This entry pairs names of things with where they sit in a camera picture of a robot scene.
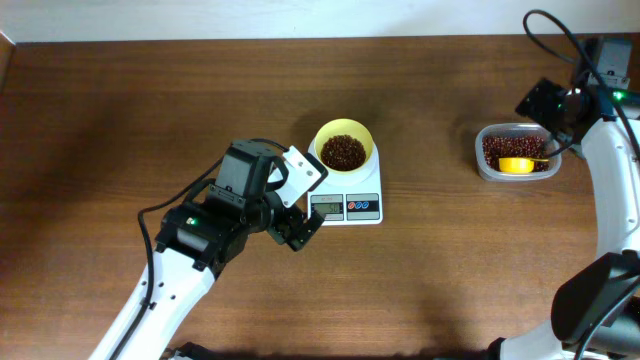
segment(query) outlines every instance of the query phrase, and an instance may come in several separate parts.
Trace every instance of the white scale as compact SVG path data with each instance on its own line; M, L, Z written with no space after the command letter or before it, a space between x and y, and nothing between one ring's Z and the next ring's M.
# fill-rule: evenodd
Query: white scale
M316 158L315 139L309 153ZM331 169L313 192L307 193L308 213L325 214L323 225L373 225L382 222L382 188L380 158L373 144L371 156L360 168L340 173Z

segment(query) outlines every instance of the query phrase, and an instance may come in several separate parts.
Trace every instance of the yellow bowl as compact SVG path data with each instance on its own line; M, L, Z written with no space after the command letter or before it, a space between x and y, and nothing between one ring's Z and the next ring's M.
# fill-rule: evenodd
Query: yellow bowl
M351 119L332 120L324 124L324 126L320 128L320 130L318 131L318 134L316 134L315 146L314 146L318 159L322 161L322 157L320 156L320 153L322 152L322 147L324 146L324 144L327 141L329 141L330 138L337 135L349 135L352 138L360 141L360 143L362 143L362 146L364 146L364 151L366 153L366 156L364 159L364 163L362 163L362 165L358 169L362 168L362 166L364 166L367 163L367 161L369 161L369 158L373 153L373 137L371 137L371 133L369 133L369 130L367 130L367 128L364 127L364 125ZM331 169L329 166L327 166L327 164L324 164L324 165L331 172L337 172L337 173L343 173L343 174L355 172L358 170L358 169L354 169L351 171L338 171L338 170Z

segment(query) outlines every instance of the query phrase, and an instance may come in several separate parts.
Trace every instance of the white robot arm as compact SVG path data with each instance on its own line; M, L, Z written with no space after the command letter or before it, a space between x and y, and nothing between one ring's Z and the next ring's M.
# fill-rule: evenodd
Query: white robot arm
M571 60L536 39L527 27L532 14L558 25L580 58ZM635 137L640 133L640 95L625 91L631 44L588 39L581 45L566 26L541 10L527 13L523 24L538 46L576 65L571 91L542 79L516 112L565 139L586 158L598 220L597 260L560 287L550 320L522 336L496 340L488 358L637 358L640 300L633 295L640 285L640 146ZM611 85L619 89L612 92Z
M217 179L196 182L185 201L167 212L152 261L92 360L160 358L180 323L244 249L249 234L267 231L278 244L298 251L322 225L324 215L314 212L307 220L295 202L326 178L324 166L293 146L283 161L260 140L234 141ZM195 202L205 189L206 200ZM141 307L146 309L135 322Z
M627 116L638 117L637 108L625 107ZM640 121L631 120L635 133L640 133ZM596 259L607 253L622 254L625 250L640 252L640 165L635 158L629 137L620 121L599 120L582 140L582 152L589 164L593 180L598 219ZM593 341L599 350L637 354L640 351L640 327L628 329L627 341L603 344ZM500 360L564 360L574 353L563 350L554 334L551 320L530 332L506 339L501 344ZM609 359L606 354L590 352L589 359Z

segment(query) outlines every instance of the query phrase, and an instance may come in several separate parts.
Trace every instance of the digital display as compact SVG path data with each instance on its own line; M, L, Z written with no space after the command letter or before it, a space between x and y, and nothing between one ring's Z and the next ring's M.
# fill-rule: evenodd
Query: digital display
M315 203L313 208L323 214L341 214L340 203Z

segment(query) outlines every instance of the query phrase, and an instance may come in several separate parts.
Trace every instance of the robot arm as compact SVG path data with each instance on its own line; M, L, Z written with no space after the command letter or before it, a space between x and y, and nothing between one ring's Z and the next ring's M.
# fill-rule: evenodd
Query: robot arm
M314 212L307 220L295 202L320 184L327 170L293 146L283 157L256 141L232 143L217 179L194 186L185 201L165 215L153 252L154 284L147 283L147 265L91 359L160 358L185 316L244 249L250 234L267 231L278 244L294 251L308 243L324 215ZM204 202L195 202L204 190ZM153 294L145 304L149 286ZM148 308L114 356L140 306Z
M640 133L640 121L631 120L631 124L634 131ZM611 260L605 257L608 253L622 254L625 250L640 252L640 230L638 227L640 168L633 155L629 138L620 122L602 119L596 122L582 140L582 152L589 164L596 200L598 219L596 258L604 261ZM596 283L592 274L610 272L615 268L606 266L606 264L600 267L592 265L590 268L595 270L585 272L582 279L588 281L588 287L594 290L589 294L591 295L590 299L600 299L603 303L606 303L605 296L614 298L620 288L624 288L634 280L632 278L628 279L627 283L618 284L620 285L618 291L604 286L599 287L604 284ZM586 320L587 316L585 315L589 312L589 305L593 302L590 304L581 303L581 300L586 297L584 289L567 287L564 291L562 290L562 288L559 290L556 301L554 301L552 309L554 321L547 320L526 334L506 339L501 344L498 343L497 352L499 352L500 360L563 360L573 358L570 347L565 351L563 341L558 337L563 340L572 338L573 341L576 341L577 336L572 333L581 334L584 331L587 324L581 324L581 322ZM560 300L565 298L568 300L567 303ZM584 309L581 312L570 313L567 310L568 307L577 308L581 305ZM601 327L596 333L596 338L591 342L591 346L602 351L638 354L640 351L640 342L638 342L640 327L638 327L639 323L633 321L633 314L631 314L635 308L637 305L634 301L627 306L625 312L618 315L615 322L609 326ZM606 354L589 353L588 355L589 359L609 359Z
M612 315L590 342L590 348L599 353L588 353L588 358L640 354L639 301L628 296L611 309L639 281L640 165L628 132L602 91L587 85L566 91L543 79L516 109L556 137L571 138L580 145L593 180L598 249L597 260L558 290L550 320L527 334L496 344L501 360L573 357L572 351L583 336L610 310ZM618 93L632 131L640 133L640 97Z

